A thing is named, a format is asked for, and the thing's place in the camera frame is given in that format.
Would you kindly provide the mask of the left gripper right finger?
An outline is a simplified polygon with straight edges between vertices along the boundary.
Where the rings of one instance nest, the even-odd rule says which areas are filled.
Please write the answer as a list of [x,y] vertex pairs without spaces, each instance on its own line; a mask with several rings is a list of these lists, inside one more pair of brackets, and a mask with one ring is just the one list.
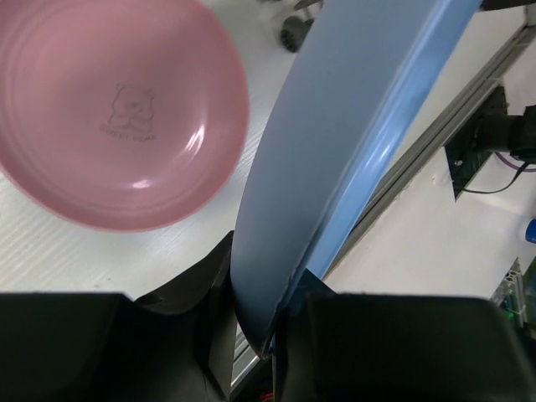
[[470,297],[337,294],[305,273],[276,329],[278,401],[532,401],[513,326]]

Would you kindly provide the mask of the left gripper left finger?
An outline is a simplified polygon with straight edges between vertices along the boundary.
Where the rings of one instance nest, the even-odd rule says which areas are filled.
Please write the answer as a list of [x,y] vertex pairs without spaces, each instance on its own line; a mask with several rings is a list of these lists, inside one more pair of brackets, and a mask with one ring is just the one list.
[[232,235],[168,283],[121,293],[4,293],[4,401],[226,401]]

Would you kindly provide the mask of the pink plate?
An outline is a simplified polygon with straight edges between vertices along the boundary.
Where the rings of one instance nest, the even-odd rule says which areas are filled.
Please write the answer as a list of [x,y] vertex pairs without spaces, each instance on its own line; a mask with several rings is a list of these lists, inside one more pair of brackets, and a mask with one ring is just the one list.
[[61,218],[177,223],[229,181],[249,117],[235,44],[199,1],[1,4],[1,169]]

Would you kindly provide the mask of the blue plate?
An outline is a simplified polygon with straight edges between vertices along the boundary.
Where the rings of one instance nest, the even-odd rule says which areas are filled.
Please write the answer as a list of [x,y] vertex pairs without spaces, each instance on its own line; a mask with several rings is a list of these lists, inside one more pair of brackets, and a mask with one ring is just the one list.
[[235,309],[257,355],[268,354],[302,274],[327,273],[479,6],[323,6],[266,124],[235,225]]

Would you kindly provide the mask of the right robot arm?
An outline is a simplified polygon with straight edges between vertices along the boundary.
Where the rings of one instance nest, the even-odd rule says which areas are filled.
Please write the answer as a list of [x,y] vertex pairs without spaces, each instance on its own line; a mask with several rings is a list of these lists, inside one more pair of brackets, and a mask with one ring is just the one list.
[[535,106],[527,106],[520,116],[483,116],[477,125],[475,149],[508,152],[518,161],[535,164]]

